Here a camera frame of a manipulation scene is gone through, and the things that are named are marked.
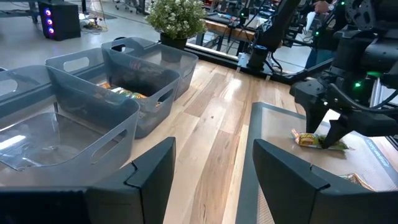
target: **transparent plastic bin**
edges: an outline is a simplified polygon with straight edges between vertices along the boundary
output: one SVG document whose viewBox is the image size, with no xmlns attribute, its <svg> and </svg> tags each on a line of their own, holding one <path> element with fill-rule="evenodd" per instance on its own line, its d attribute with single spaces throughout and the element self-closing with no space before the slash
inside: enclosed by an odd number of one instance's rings
<svg viewBox="0 0 398 224">
<path fill-rule="evenodd" d="M 135 99 L 141 106 L 138 139 L 146 137 L 170 114 L 180 80 L 176 71 L 100 48 L 50 58 L 45 64 L 95 84 L 107 81 L 146 95 Z"/>
<path fill-rule="evenodd" d="M 198 57 L 194 54 L 138 37 L 115 40 L 102 44 L 101 47 L 106 50 L 122 50 L 127 55 L 177 71 L 181 80 L 175 99 L 189 89 L 198 62 Z"/>
<path fill-rule="evenodd" d="M 1 185 L 90 185 L 130 158 L 136 101 L 41 65 L 0 85 Z"/>
</svg>

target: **computer tower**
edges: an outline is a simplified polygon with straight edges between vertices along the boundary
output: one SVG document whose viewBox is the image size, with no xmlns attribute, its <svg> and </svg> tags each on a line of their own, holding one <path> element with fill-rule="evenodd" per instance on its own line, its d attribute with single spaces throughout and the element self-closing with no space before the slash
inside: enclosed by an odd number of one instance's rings
<svg viewBox="0 0 398 224">
<path fill-rule="evenodd" d="M 43 34 L 57 41 L 80 37 L 79 10 L 70 2 L 40 2 Z"/>
</svg>

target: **yellow food package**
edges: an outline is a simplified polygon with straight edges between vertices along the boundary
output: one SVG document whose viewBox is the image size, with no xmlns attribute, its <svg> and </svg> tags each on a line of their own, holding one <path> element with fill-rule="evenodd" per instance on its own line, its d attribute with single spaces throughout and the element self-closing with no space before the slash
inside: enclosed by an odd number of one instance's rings
<svg viewBox="0 0 398 224">
<path fill-rule="evenodd" d="M 318 149 L 322 149 L 322 141 L 326 138 L 326 135 L 324 134 L 298 133 L 294 129 L 292 130 L 291 134 L 294 138 L 294 141 L 299 146 L 312 147 Z M 328 149 L 346 150 L 349 149 L 349 147 L 342 140 L 339 140 L 336 143 L 334 143 L 332 146 L 330 146 Z"/>
</svg>

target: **person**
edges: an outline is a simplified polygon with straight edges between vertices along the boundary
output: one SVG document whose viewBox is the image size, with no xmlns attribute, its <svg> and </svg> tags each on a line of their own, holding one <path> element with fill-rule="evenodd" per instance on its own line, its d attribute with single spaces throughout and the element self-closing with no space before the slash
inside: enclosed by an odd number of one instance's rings
<svg viewBox="0 0 398 224">
<path fill-rule="evenodd" d="M 318 14 L 328 13 L 334 10 L 336 0 L 321 0 L 314 3 L 315 12 Z M 336 10 L 335 18 L 329 23 L 326 30 L 318 37 L 317 46 L 311 50 L 305 68 L 311 68 L 335 56 L 338 39 L 333 37 L 335 32 L 344 28 L 347 24 L 345 10 Z"/>
</svg>

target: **green led light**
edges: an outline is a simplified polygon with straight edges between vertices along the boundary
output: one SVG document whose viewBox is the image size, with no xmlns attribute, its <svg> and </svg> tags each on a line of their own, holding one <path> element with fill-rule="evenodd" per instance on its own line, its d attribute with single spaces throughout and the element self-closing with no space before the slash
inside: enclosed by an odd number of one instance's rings
<svg viewBox="0 0 398 224">
<path fill-rule="evenodd" d="M 378 77 L 378 78 L 380 78 L 380 76 L 381 76 L 381 73 L 376 72 L 376 71 L 369 71 L 369 72 L 366 72 L 366 74 L 370 75 L 370 76 Z"/>
</svg>

